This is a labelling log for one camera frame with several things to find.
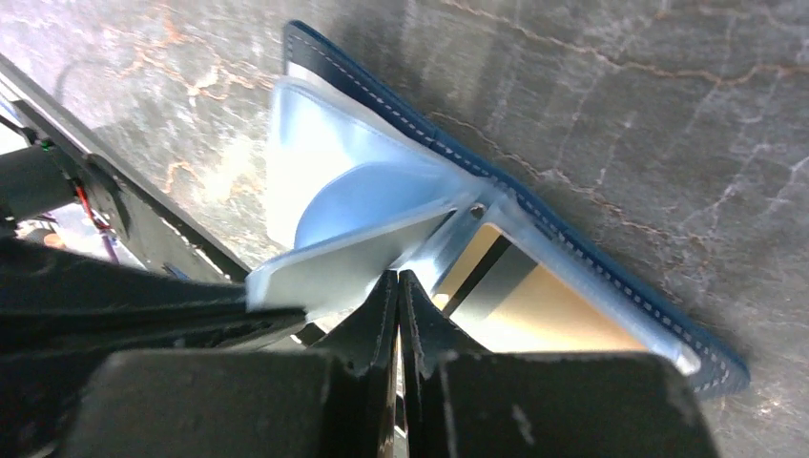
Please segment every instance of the table surface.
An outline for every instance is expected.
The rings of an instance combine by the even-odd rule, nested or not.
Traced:
[[[4,0],[0,52],[255,266],[302,19],[742,353],[723,456],[802,457],[809,3],[767,4]]]

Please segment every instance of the marble surface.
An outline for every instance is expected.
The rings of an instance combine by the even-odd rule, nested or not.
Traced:
[[[809,3],[2,0],[0,52],[256,265],[291,18],[747,358],[723,456],[805,456]]]

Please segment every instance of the white stitching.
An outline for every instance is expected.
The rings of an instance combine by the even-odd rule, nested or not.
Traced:
[[[358,86],[360,86],[361,88],[363,88],[363,90],[364,90],[366,93],[370,94],[370,95],[371,95],[371,96],[372,96],[372,97],[373,97],[373,98],[374,98],[374,99],[377,101],[377,103],[379,103],[379,104],[383,105],[383,106],[384,106],[384,108],[385,108],[386,110],[390,111],[390,112],[391,112],[391,113],[393,113],[395,116],[398,116],[398,117],[399,117],[399,118],[400,118],[400,119],[401,119],[401,120],[402,120],[402,121],[405,123],[405,125],[407,125],[407,127],[409,127],[411,130],[415,131],[415,132],[416,132],[416,134],[418,134],[419,136],[424,136],[424,137],[425,137],[425,141],[427,141],[427,142],[432,142],[432,141],[434,140],[434,138],[431,138],[431,137],[429,137],[429,136],[425,136],[425,135],[424,135],[424,133],[423,133],[422,131],[420,131],[420,130],[416,129],[416,126],[415,126],[415,125],[413,125],[412,123],[410,123],[410,121],[409,121],[407,118],[405,118],[404,116],[401,116],[401,115],[399,114],[399,112],[397,112],[397,111],[393,110],[393,109],[390,107],[390,105],[385,104],[385,103],[384,103],[384,101],[383,101],[381,98],[377,98],[377,96],[376,96],[376,95],[374,95],[372,92],[370,92],[370,91],[368,90],[368,88],[366,88],[366,87],[365,87],[364,85],[362,85],[362,84],[361,84],[361,83],[360,83],[360,82],[359,82],[357,79],[355,79],[355,78],[354,78],[354,76],[353,76],[351,73],[349,73],[349,72],[348,72],[346,69],[344,69],[344,68],[343,68],[343,67],[342,67],[340,64],[338,64],[337,62],[335,62],[335,61],[334,61],[333,59],[331,59],[329,56],[325,55],[325,53],[323,53],[321,50],[319,50],[318,48],[316,48],[315,46],[313,46],[311,43],[309,43],[309,42],[308,42],[308,41],[306,41],[305,39],[300,38],[299,36],[296,36],[295,34],[290,33],[290,35],[289,35],[289,36],[291,36],[292,38],[297,39],[297,40],[299,40],[299,41],[302,41],[302,42],[303,42],[303,43],[305,43],[305,44],[306,44],[306,45],[307,45],[309,48],[311,48],[313,51],[315,51],[315,52],[319,53],[320,55],[322,55],[323,57],[325,57],[325,59],[326,59],[326,60],[327,60],[329,63],[331,63],[331,64],[332,64],[334,67],[336,67],[336,68],[337,68],[337,69],[338,69],[340,72],[345,73],[345,74],[346,74],[346,75],[347,75],[349,78],[351,78],[351,80],[353,80],[353,81],[354,81],[354,83],[356,83]],[[290,43],[290,44],[287,46],[287,51],[288,51],[288,53],[289,53],[289,55],[290,55],[290,60],[292,60],[292,59],[291,59],[291,57],[292,57],[292,44],[291,44],[291,43]],[[475,170],[479,170],[482,176],[484,176],[484,177],[488,177],[488,176],[489,176],[489,172],[487,172],[486,170],[481,169],[481,168],[480,168],[480,167],[478,167],[478,166],[472,165],[472,164],[471,164],[471,162],[470,162],[469,160],[467,160],[467,159],[463,159],[463,158],[462,158],[460,155],[458,155],[457,153],[453,153],[453,151],[452,151],[450,148],[448,148],[448,147],[447,147],[447,146],[446,146],[444,143],[442,143],[441,141],[435,140],[434,144],[435,144],[436,146],[438,146],[439,148],[441,148],[441,149],[445,150],[445,154],[446,154],[447,156],[452,155],[452,156],[454,156],[455,158],[461,159],[461,160],[462,160],[462,161],[463,161],[463,162],[464,162],[466,165],[471,165],[471,166],[472,166],[472,167],[473,167]],[[519,198],[519,199],[521,199],[521,200],[524,200],[526,203],[528,203],[528,200],[527,200],[527,199],[526,199],[524,196],[522,196],[520,193],[518,193],[516,190],[511,189],[510,187],[509,187],[509,190],[510,190],[510,191],[511,191],[513,194],[515,194],[515,195],[517,196],[517,198]],[[537,217],[537,218],[541,219],[541,220],[542,220],[542,222],[543,222],[543,223],[545,223],[545,224],[546,224],[546,225],[549,227],[549,229],[550,229],[550,231],[551,231],[552,233],[554,233],[554,234],[559,234],[559,230],[556,228],[556,226],[555,226],[555,225],[553,225],[553,224],[550,224],[550,222],[548,221],[548,219],[547,219],[545,216],[543,216],[541,213],[539,213],[539,210],[538,210],[538,209],[533,208],[533,205],[531,205],[530,203],[528,204],[528,208],[530,208],[530,209],[531,209],[531,211],[533,212],[533,214],[534,214],[534,216],[535,216],[535,217]],[[577,255],[577,256],[579,256],[580,258],[582,258],[582,259],[586,260],[587,264],[594,264],[594,263],[595,263],[595,262],[594,262],[594,260],[593,260],[593,259],[591,259],[590,257],[588,257],[588,256],[584,256],[584,253],[582,253],[581,255],[579,255],[579,252],[577,251],[577,252],[576,252],[576,255]],[[596,272],[597,272],[598,274],[601,274],[601,276],[602,276],[602,277],[604,277],[604,278],[605,278],[605,279],[607,279],[607,280],[610,280],[610,279],[611,279],[611,277],[612,277],[612,276],[610,275],[610,273],[609,273],[609,272],[607,272],[607,271],[606,271],[606,270],[605,270],[605,269],[604,269],[602,266],[600,266],[600,265],[598,265],[598,264],[596,264],[596,268],[595,268],[595,270],[596,270]],[[618,287],[618,289],[619,289],[619,290],[621,290],[621,289],[623,288],[623,289],[624,289],[624,290],[623,290],[624,294],[626,294],[627,296],[629,296],[629,297],[630,297],[630,299],[634,299],[634,300],[635,300],[635,302],[639,302],[639,300],[638,300],[638,299],[639,299],[639,296],[635,296],[635,297],[633,298],[634,292],[632,291],[632,289],[631,289],[629,286],[624,285],[624,284],[623,284],[623,282],[622,282],[622,281],[619,281],[618,279],[616,279],[616,280],[614,281],[614,284],[615,284],[615,286],[617,286],[617,287]],[[652,305],[651,305],[651,304],[649,304],[648,302],[645,302],[645,301],[644,301],[644,302],[643,302],[643,306],[644,306],[644,308],[646,308],[647,310],[649,310],[649,311],[653,311],[654,315],[655,315],[657,318],[660,318],[660,311],[658,311],[658,310],[656,310],[654,307],[652,307]],[[661,321],[663,324],[665,324],[666,326],[668,326],[668,327],[670,327],[670,328],[672,327],[672,321],[671,321],[671,319],[669,319],[668,317],[665,317],[665,316],[664,316],[664,317],[663,317],[663,319],[662,319],[662,320],[660,320],[660,321]],[[678,330],[677,330],[677,328],[678,328],[678,327],[679,327],[679,326],[675,326],[675,327],[674,327],[674,331],[675,331],[677,334],[679,334],[679,333],[680,333],[680,331],[678,331]],[[685,340],[686,340],[687,342],[690,342],[690,341],[691,341],[691,339],[692,339],[691,334],[689,334],[689,333],[687,333],[687,332],[686,332],[686,333],[684,333],[683,337],[685,338]],[[703,346],[703,345],[702,345],[702,343],[701,343],[700,341],[695,341],[695,347],[696,347],[696,349],[697,349],[697,350],[698,350],[699,348],[701,348],[702,346]],[[708,349],[708,346],[707,346],[707,345],[705,346],[704,353],[705,353],[706,355],[708,355],[708,354],[709,354],[709,349]],[[716,359],[717,359],[717,356],[716,356],[716,354],[715,354],[715,352],[714,352],[713,350],[710,350],[710,355],[711,355],[711,360],[715,362],[715,361],[716,361]],[[726,364],[725,364],[725,362],[724,362],[724,361],[721,361],[721,362],[720,362],[720,364],[719,364],[719,366],[720,366],[722,369],[724,369],[724,368],[726,367]],[[709,387],[711,387],[711,386],[716,386],[717,384],[723,384],[723,383],[725,383],[725,381],[728,379],[728,377],[730,377],[730,370],[725,370],[725,373],[724,373],[724,375],[721,377],[721,379],[714,379],[712,382],[709,382],[709,383],[705,384],[705,385],[702,387],[702,389],[708,389],[708,388],[709,388]],[[695,393],[697,393],[697,392],[699,392],[699,391],[700,391],[699,386],[697,386],[697,387],[695,387],[695,388],[694,388],[694,392],[695,392]]]

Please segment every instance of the blue wallet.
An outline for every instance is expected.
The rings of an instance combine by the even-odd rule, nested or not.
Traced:
[[[448,159],[449,162],[454,164],[452,167],[457,166],[472,177],[482,178],[481,181],[485,183],[494,183],[504,196],[508,196],[510,200],[513,200],[514,208],[524,213],[526,225],[533,226],[530,228],[529,235],[529,238],[533,240],[527,240],[529,244],[533,241],[552,243],[557,247],[557,250],[561,250],[559,251],[560,253],[565,254],[569,261],[575,262],[577,265],[582,266],[583,269],[586,269],[587,275],[598,281],[599,284],[607,285],[605,288],[610,289],[609,295],[614,295],[621,299],[622,303],[625,304],[623,306],[628,307],[625,312],[628,315],[635,316],[633,323],[643,323],[647,334],[652,334],[652,336],[647,336],[650,342],[668,342],[666,345],[669,347],[671,347],[671,343],[679,344],[687,350],[689,355],[698,358],[698,364],[695,366],[698,368],[695,368],[692,373],[686,374],[691,387],[698,397],[704,399],[726,395],[739,391],[750,383],[750,374],[747,367],[733,350],[720,342],[718,338],[711,335],[707,330],[696,325],[649,285],[644,284],[640,279],[627,272],[592,242],[569,227],[542,199],[533,195],[526,186],[481,157],[476,156],[456,139],[432,124],[395,95],[384,83],[317,31],[299,21],[293,21],[286,25],[284,30],[284,65],[287,74],[290,74],[293,67],[303,68],[315,75],[319,80],[327,83],[330,88],[365,106],[370,112],[383,119],[388,126],[392,126],[397,131],[386,133],[387,136],[391,138],[401,137],[402,142],[415,142],[412,144],[419,148],[423,147],[423,150],[428,155],[434,155],[434,158],[425,156],[422,164],[423,168],[419,169],[422,172],[414,173],[414,177],[409,177],[408,179],[418,180],[420,179],[419,177],[428,177],[435,170],[430,168],[432,167],[430,165],[431,160],[446,161]],[[322,109],[317,107],[310,109],[304,106],[308,103],[309,98],[314,99],[317,97],[315,93],[310,94],[305,85],[283,83],[283,87],[280,89],[277,87],[277,91],[281,94],[278,97],[286,98],[283,100],[276,99],[275,103],[294,103],[297,104],[296,110],[309,110],[309,112]],[[340,109],[338,102],[334,102],[332,105],[326,102],[318,103],[321,103],[322,106],[328,106],[329,110],[339,111]],[[311,135],[318,134],[317,129],[313,128]],[[358,139],[362,140],[361,137],[354,135],[352,141],[359,141]],[[367,169],[363,175],[364,182],[372,183],[375,177],[380,177],[380,174],[384,173],[390,172],[381,171],[377,173],[373,168]],[[451,180],[445,181],[445,187],[452,185]],[[330,186],[339,187],[339,184],[339,182],[334,182],[330,183]],[[306,212],[311,212],[313,205],[320,205],[321,210],[319,211],[327,212],[329,209],[328,202],[324,200],[317,203],[316,200],[312,200],[313,203],[309,204],[310,209],[306,210]],[[409,225],[406,227],[397,226],[395,230],[400,231],[400,236],[404,238],[420,238],[429,235],[430,231],[433,231],[442,220],[447,218],[447,215],[451,214],[451,205],[449,203],[451,202],[435,200],[430,208],[422,209],[421,213],[416,212],[423,217],[418,217],[418,215],[414,214],[415,216],[410,219]],[[304,221],[307,215],[304,212],[299,217],[301,221]],[[302,248],[302,252],[311,248],[314,250],[310,250],[312,253],[325,253],[334,251],[332,248],[323,245],[325,240],[346,233],[349,229],[345,229],[345,231],[334,229],[333,232],[336,231],[334,233],[320,234],[317,230],[314,232],[303,231],[299,226],[298,232],[290,233],[289,238],[290,243],[296,248],[294,252],[298,251],[298,248]],[[384,229],[384,231],[390,230],[393,229],[390,227]],[[363,239],[363,243],[367,244],[366,250],[373,250],[373,247],[376,246],[374,243],[377,243],[377,241],[373,237],[369,236]],[[290,255],[290,259],[300,257],[299,254],[294,252]],[[287,258],[280,257],[281,263],[285,260]]]

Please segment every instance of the black cylinder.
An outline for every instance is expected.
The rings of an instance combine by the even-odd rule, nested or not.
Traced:
[[[41,146],[0,155],[0,201],[6,202],[15,219],[42,215],[74,197],[70,182]]]

